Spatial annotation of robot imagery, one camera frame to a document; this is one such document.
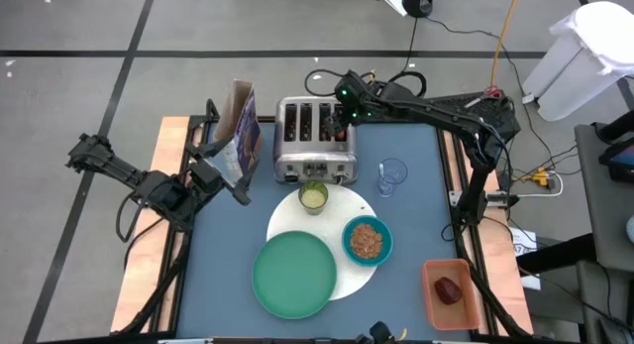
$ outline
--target green plate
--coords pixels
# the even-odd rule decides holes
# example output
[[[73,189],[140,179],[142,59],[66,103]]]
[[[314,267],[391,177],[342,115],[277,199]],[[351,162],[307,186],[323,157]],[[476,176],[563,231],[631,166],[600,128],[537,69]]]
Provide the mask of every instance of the green plate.
[[[319,238],[288,231],[264,244],[254,264],[254,292],[272,314],[285,319],[313,315],[335,289],[335,258]]]

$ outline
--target silver toaster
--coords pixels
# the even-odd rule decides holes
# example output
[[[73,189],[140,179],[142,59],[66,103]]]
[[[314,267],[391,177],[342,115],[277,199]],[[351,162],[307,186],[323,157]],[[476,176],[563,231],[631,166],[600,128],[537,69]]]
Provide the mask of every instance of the silver toaster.
[[[336,136],[326,131],[325,118],[342,111],[334,97],[293,96],[279,101],[273,144],[277,181],[346,184],[357,180],[355,128],[350,126]]]

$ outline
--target teal bowl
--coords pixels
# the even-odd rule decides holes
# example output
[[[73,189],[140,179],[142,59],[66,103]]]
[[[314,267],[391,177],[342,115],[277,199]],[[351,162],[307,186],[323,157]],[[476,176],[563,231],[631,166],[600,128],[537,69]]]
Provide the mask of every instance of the teal bowl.
[[[374,231],[383,236],[383,248],[380,250],[380,254],[373,259],[364,259],[357,256],[353,251],[353,248],[350,246],[350,239],[353,236],[353,230],[355,230],[355,227],[357,227],[360,223],[371,225],[374,228]],[[366,267],[378,266],[387,261],[387,258],[389,258],[389,255],[392,253],[392,248],[394,247],[392,233],[389,231],[387,225],[385,225],[381,219],[369,215],[358,216],[350,220],[348,225],[344,228],[342,243],[344,245],[344,251],[350,260],[354,261],[356,264]]]

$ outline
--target white bin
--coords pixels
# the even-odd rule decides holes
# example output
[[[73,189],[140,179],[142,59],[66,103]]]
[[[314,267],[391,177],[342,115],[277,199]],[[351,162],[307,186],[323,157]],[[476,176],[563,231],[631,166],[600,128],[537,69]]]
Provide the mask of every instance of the white bin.
[[[634,15],[611,2],[578,8],[550,29],[558,36],[522,85],[538,113],[557,121],[634,73]]]

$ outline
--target wooden frame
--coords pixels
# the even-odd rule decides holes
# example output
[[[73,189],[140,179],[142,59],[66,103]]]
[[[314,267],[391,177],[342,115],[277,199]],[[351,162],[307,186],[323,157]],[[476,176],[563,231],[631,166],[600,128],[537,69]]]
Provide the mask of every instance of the wooden frame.
[[[187,137],[189,117],[165,117],[162,119],[158,132],[157,146],[152,161],[152,169],[166,173],[178,173],[182,162],[183,149]],[[452,175],[455,190],[462,189],[459,178],[460,168],[453,146],[452,137],[444,133],[444,141],[447,147],[449,169]],[[468,176],[471,176],[469,160],[463,157],[467,163]],[[486,183],[486,190],[498,190],[497,179],[490,176]],[[506,224],[504,211],[501,209],[487,209],[485,216]],[[157,220],[157,216],[151,210],[144,210],[135,234]],[[484,265],[488,276],[488,283],[499,301],[517,323],[527,332],[532,333],[532,324],[526,306],[524,290],[515,262],[513,245],[508,235],[508,230],[501,224],[484,219],[478,226]],[[112,330],[118,330],[127,325],[146,302],[157,285],[159,269],[167,237],[167,226],[162,223],[157,229],[146,235],[143,241],[135,246],[130,254],[128,268],[124,274],[121,292],[112,322]],[[470,257],[473,258],[472,239],[470,234],[463,235],[465,245]],[[488,333],[484,309],[481,298],[478,295],[478,311],[480,313],[480,326],[478,332]],[[158,330],[168,329],[168,320],[172,309],[173,285],[168,291],[162,304],[162,316],[158,323]],[[503,328],[498,325],[500,335]]]

